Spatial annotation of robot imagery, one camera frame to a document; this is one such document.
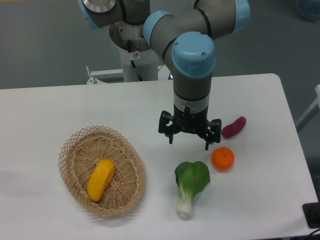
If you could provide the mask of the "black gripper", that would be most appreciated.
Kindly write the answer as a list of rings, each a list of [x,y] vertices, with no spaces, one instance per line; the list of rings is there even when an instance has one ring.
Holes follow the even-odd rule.
[[[158,132],[164,134],[169,139],[169,144],[173,143],[174,135],[180,132],[197,134],[205,140],[205,150],[209,145],[221,142],[222,120],[217,118],[207,120],[208,106],[197,113],[185,113],[174,105],[174,115],[163,110],[160,114]]]

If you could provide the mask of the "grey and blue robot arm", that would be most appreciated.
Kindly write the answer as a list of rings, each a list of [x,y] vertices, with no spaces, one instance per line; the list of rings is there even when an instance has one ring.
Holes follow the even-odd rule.
[[[151,12],[148,0],[80,0],[92,29],[109,26],[113,42],[130,56],[154,51],[173,76],[174,113],[163,111],[158,131],[170,140],[180,132],[221,141],[222,122],[208,120],[214,41],[245,28],[251,18],[246,0],[194,0],[190,12],[175,17]]]

